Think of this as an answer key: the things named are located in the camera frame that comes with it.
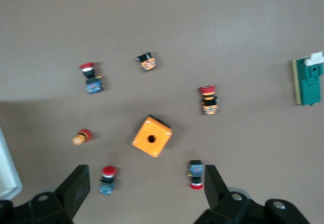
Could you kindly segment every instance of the white plastic container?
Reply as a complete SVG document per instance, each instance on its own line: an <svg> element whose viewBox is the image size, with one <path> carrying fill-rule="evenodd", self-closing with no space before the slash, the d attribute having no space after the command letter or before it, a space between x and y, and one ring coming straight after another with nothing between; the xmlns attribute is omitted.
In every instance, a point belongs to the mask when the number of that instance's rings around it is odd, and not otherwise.
<svg viewBox="0 0 324 224"><path fill-rule="evenodd" d="M0 200L12 200L22 190L22 184L0 128Z"/></svg>

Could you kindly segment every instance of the orange box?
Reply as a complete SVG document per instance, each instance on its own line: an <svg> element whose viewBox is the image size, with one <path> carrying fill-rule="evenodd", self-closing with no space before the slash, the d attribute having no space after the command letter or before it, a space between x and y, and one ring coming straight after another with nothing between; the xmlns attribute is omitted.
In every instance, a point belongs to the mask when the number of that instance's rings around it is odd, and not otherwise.
<svg viewBox="0 0 324 224"><path fill-rule="evenodd" d="M169 125L149 115L135 136L132 145L152 157L158 157L172 136Z"/></svg>

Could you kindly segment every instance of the gray floor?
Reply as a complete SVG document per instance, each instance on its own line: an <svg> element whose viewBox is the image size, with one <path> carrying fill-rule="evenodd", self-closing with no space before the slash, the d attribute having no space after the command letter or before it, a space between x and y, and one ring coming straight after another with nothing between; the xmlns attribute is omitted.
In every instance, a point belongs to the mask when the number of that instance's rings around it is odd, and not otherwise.
<svg viewBox="0 0 324 224"><path fill-rule="evenodd" d="M187 161L214 164L264 204L324 219L324 102L295 106L291 59L324 50L324 0L0 0L0 125L23 182L15 205L89 164L82 223L193 223L208 207ZM135 57L153 52L144 72ZM105 91L88 95L80 64ZM218 86L219 114L197 90ZM173 136L158 158L130 145L148 114ZM71 139L82 128L95 139ZM98 193L101 168L116 190Z"/></svg>

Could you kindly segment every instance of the silver screw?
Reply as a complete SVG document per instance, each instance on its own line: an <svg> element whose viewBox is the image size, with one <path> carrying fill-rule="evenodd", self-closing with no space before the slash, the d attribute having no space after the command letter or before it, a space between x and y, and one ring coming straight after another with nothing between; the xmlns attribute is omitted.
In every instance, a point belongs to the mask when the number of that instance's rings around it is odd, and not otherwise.
<svg viewBox="0 0 324 224"><path fill-rule="evenodd" d="M241 201L243 199L242 196L237 193L232 194L232 198L237 201Z"/></svg>
<svg viewBox="0 0 324 224"><path fill-rule="evenodd" d="M284 210L286 208L285 205L280 201L274 201L273 205L280 210Z"/></svg>
<svg viewBox="0 0 324 224"><path fill-rule="evenodd" d="M40 202L40 201L44 201L44 200L47 200L47 199L48 199L47 195L41 195L41 196L39 196L38 201Z"/></svg>

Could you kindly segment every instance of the orange toy piece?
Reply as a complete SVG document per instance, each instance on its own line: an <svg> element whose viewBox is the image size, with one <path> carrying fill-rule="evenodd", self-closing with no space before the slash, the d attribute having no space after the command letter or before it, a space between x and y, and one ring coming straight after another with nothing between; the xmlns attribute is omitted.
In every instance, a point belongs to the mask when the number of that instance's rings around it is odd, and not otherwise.
<svg viewBox="0 0 324 224"><path fill-rule="evenodd" d="M75 145L81 145L82 143L91 140L91 136L91 131L89 131L88 129L81 129L79 130L77 135L72 139L72 142Z"/></svg>
<svg viewBox="0 0 324 224"><path fill-rule="evenodd" d="M172 135L171 127L149 115L135 136L132 145L152 157L158 157Z"/></svg>

